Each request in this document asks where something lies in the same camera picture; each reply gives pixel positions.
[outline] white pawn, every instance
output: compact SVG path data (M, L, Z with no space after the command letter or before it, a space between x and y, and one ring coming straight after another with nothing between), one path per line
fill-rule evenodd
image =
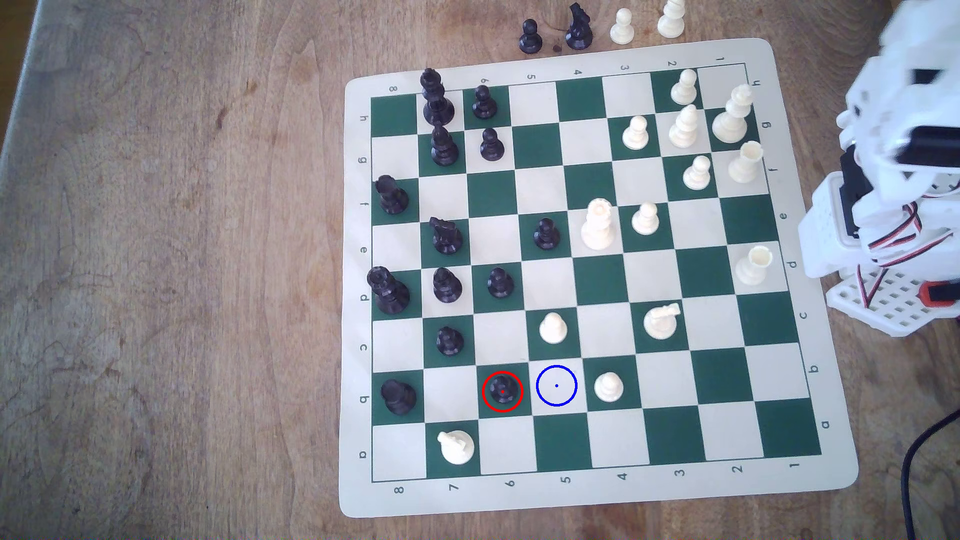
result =
M677 37L684 32L685 0L666 0L663 16L657 21L657 32L663 37Z
M693 145L697 140L697 108L687 105L680 109L677 121L670 126L667 136L677 148L688 148Z
M633 14L626 8L616 11L616 24L610 28L611 41L618 45L626 45L634 40L634 27L630 26L633 18Z
M740 147L740 155L730 162L727 172L731 180L739 184L752 182L760 172L760 159L763 158L763 147L755 140L748 140Z
M670 99L677 105L690 105L697 99L697 72L685 69L680 72L680 80L670 88Z
M623 130L623 145L631 150L639 150L647 145L650 136L647 134L647 119L643 116L634 116L630 125Z
M630 224L644 236L653 234L660 226L660 219L657 217L657 205L653 203L643 203L640 208L634 212L634 217L630 219Z
M744 118L750 114L750 107L754 104L754 92L750 85L740 85L730 93L725 110L713 119L713 134L720 140L733 144L747 134L747 121Z
M693 164L684 171L684 185L690 189L701 190L710 184L710 158L697 156Z

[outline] white chess piece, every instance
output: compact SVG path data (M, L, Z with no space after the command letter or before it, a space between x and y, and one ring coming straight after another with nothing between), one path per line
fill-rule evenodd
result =
M666 0L663 16L657 21L657 32L663 37L677 37L684 32L685 0Z
M680 72L680 80L670 88L670 99L677 105L690 105L697 99L697 72L685 69Z
M693 164L684 171L684 185L690 189L701 190L710 184L710 158L697 156Z
M748 140L740 147L740 155L730 162L727 172L730 178L739 184L752 182L760 172L760 159L763 158L763 147L755 140Z
M674 302L668 306L654 307L643 316L643 329L654 339L666 339L677 331L677 315L680 305Z
M556 345L566 339L566 322L560 313L550 311L540 323L540 338L550 345Z
M730 93L725 110L713 119L713 134L720 140L733 144L747 134L747 121L744 118L750 114L750 107L754 104L754 92L750 85L740 85Z
M454 465L463 465L473 457L473 437L466 431L441 431L437 440L440 442L440 452L444 459Z
M687 105L680 109L677 121L667 132L670 142L677 148L688 148L697 140L697 108Z
M623 396L623 380L616 373L608 371L593 382L593 393L600 401L611 404Z
M745 285L759 285L767 277L767 266L774 260L774 254L765 246L754 246L747 256L738 260L733 268L736 278Z
M587 221L580 228L580 237L591 250L607 249L613 243L613 209L607 199L593 199L587 205Z
M630 224L644 236L653 234L660 226L660 219L657 217L657 205L653 203L643 203L640 208L634 212L634 217L630 219Z
M634 27L630 26L633 18L633 14L626 8L616 11L616 24L610 28L611 41L618 45L626 45L634 40Z
M650 136L647 134L647 119L643 116L634 116L630 125L623 130L623 145L631 150L639 150L647 145Z

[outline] green square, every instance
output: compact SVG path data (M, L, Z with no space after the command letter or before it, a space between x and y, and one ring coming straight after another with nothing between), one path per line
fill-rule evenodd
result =
M631 150L623 145L623 131L630 126L632 116L619 116L607 119L607 129L610 130L610 149L613 160L637 160L639 158L653 158L660 155L660 140L657 138L657 117L655 114L643 114L647 119L647 135L650 140L639 150Z
M464 236L464 245L457 250L457 253L444 255L433 247L433 227L428 222L420 223L420 267L421 268L440 268L445 266L467 266L470 264L470 227L466 219L454 219L457 229Z
M797 319L789 292L745 294L736 297L745 345L796 343Z
M464 336L464 348L454 356L445 356L437 349L437 331L451 327ZM423 367L469 366L473 364L473 315L423 319Z
M613 187L613 164L587 163L564 167L566 207L585 209L593 199L602 198L616 206L616 188Z
M371 137L413 135L416 132L417 94L371 98Z
M516 180L513 169L467 175L470 217L516 213Z
M634 231L634 214L640 209L639 205L631 207L617 207L620 212L620 231L623 232L623 251L625 253L637 251L672 250L673 233L670 231L670 208L666 203L657 203L657 217L660 226L653 234L640 234Z
M510 372L518 379L520 379L520 386L523 390L520 393L520 403L516 402L509 404L500 404L488 396L486 400L487 404L484 404L484 387L486 386L485 382L489 379L494 373L498 371L507 371ZM530 368L527 363L517 363L517 364L496 364L496 365L483 365L477 366L477 384L480 386L477 387L477 391L480 392L480 395L477 397L478 407L480 409L480 418L503 418L505 416L530 416L530 400L534 399L531 397L531 393L536 395L536 392L533 390L533 387L530 386ZM516 405L514 410L509 412L500 412L507 410L508 408Z
M560 232L560 241L552 250L543 250L534 242L537 225L544 217L552 219L557 231ZM520 226L520 256L523 260L570 257L570 227L566 212L525 213L521 214L517 221Z
M560 124L514 126L514 168L552 167L564 164L560 149Z
M464 132L450 132L450 136L453 137L453 142L457 144L457 148L460 149L460 156L452 165L446 167L441 167L433 161L433 158L430 157L430 138L431 134L426 135L417 135L417 154L420 159L420 176L443 176L448 174L463 174L467 172L467 156L465 152L469 152L470 149L466 147L464 142Z
M373 301L373 293L368 292L367 297L370 298L371 309L373 310L372 320L387 321L420 317L420 314L423 313L422 300L420 299L420 270L404 270L402 272L391 272L391 274L394 275L395 280L407 285L407 288L410 289L410 304L400 313L389 315L380 311L380 308Z
M496 114L492 118L481 120L473 113L473 88L463 90L464 95L464 128L468 130L483 130L486 128L500 128L510 125L510 88L508 86L490 86L490 97L496 102Z
M710 183L703 189L690 189L684 184L684 171L693 164L696 155L663 158L663 177L666 179L666 198L669 201L713 199L717 196L717 182L710 164Z
M557 81L556 85L557 110L561 122L607 116L607 106L603 100L603 80L600 77L568 79Z
M399 416L390 412L386 404L384 404L383 398L380 396L380 386L388 379L406 382L417 391L417 403L410 409L410 412ZM374 426L416 424L423 422L423 370L374 373L371 381L371 393L371 419Z
M592 468L587 414L548 414L534 417L537 472Z
M733 294L726 246L677 250L677 270L684 298Z
M764 457L819 455L820 435L809 398L756 402Z
M593 384L607 372L614 372L623 381L623 395L613 403L596 396ZM640 408L640 383L636 375L636 356L607 356L584 358L584 389L587 391L587 410L614 410Z
M437 435L441 431L463 431L473 439L473 457L463 465L454 465L444 459ZM476 420L463 422L439 422L426 425L426 477L429 479L453 479L480 476L480 429Z
M643 409L651 465L707 461L696 406Z
M540 337L540 323L547 313L558 313L566 323L566 338L550 345ZM531 360L557 360L580 357L580 325L577 324L577 308L540 309L527 311L527 349Z
M720 213L730 244L772 242L780 238L770 195L720 199Z
M495 298L487 290L487 279L493 268L499 266L514 279L514 292L507 298ZM523 309L523 271L519 262L500 262L473 266L473 312L518 311Z
M679 303L680 300L663 300L659 302L636 302L630 304L630 315L634 322L634 344L638 353L662 353L664 351L686 351L686 324L684 315L677 315L677 331L666 339L654 339L643 329L643 317L654 307L662 307Z
M628 302L622 255L575 258L573 278L578 306Z
M748 140L755 140L760 142L760 133L756 129L756 115L754 114L753 109L750 110L750 114L747 114L744 117L744 120L747 121L747 134L743 136L740 140L736 142L724 142L716 137L713 134L713 119L720 115L724 111L724 108L720 109L707 109L704 112L707 114L707 133L710 136L710 150L713 152L723 152L725 150L739 150L743 146L744 142Z
M750 371L743 348L690 351L693 379L697 385L697 403L724 404L750 402Z

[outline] blue circle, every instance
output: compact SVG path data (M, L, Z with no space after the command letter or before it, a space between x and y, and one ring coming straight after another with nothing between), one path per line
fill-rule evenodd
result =
M553 403L550 403L550 402L546 401L546 400L543 398L543 394L540 393L540 378L543 377L543 374L544 374L544 373L546 373L547 371L549 371L549 370L551 370L551 369L553 369L553 368L555 368L555 367L560 368L560 369L566 371L566 372L569 373L570 376L573 378L573 393L570 394L570 398L569 398L568 400L566 400L565 402L563 402L563 403L561 403L561 404L553 404ZM537 375L537 384L536 384L536 386L535 386L535 389L537 390L537 396L540 398L540 400L541 400L542 402L546 403L547 405L550 405L550 406L564 406L564 405L572 402L572 401L573 401L573 397L577 395L577 376L576 376L576 375L573 375L573 372L570 371L570 369L569 369L568 367L566 367L566 366L562 366L562 365L560 365L560 364L554 364L554 365L552 365L552 366L547 366L545 369L543 369L543 371L540 372L539 375Z

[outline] white square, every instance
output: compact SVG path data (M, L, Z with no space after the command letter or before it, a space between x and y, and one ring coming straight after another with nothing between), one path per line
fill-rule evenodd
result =
M556 124L559 121L557 85L539 83L510 87L510 125Z
M665 203L666 178L663 160L643 158L613 162L613 187L621 207L643 203Z
M606 118L560 123L564 165L611 161L610 129Z
M533 416L481 418L477 424L481 475L537 470Z
M514 175L517 213L566 210L566 179L563 167L517 169Z
M423 369L423 322L419 317L373 321L373 371Z
M603 101L608 118L653 114L657 111L649 73L604 77Z
M573 258L524 260L520 265L524 307L532 310L577 305Z
M373 266L391 272L420 268L420 223L399 223L373 227Z
M577 324L580 356L584 358L636 353L629 303L577 306Z
M587 413L587 426L594 467L650 463L643 409L592 410Z
M426 478L423 423L373 426L373 480Z
M686 340L691 351L743 347L736 296L684 298Z
M469 229L471 264L520 260L520 224L516 214L471 217Z
M795 400L810 395L800 345L755 345L744 352L755 401Z
M524 311L497 311L473 315L473 344L477 365L525 362L527 316Z
M637 355L636 377L643 408L697 404L690 351Z
M683 297L680 271L674 250L641 251L623 254L630 302L677 300Z
M670 201L667 206L674 248L706 248L727 243L719 199Z
M763 457L754 402L700 405L698 408L707 459Z

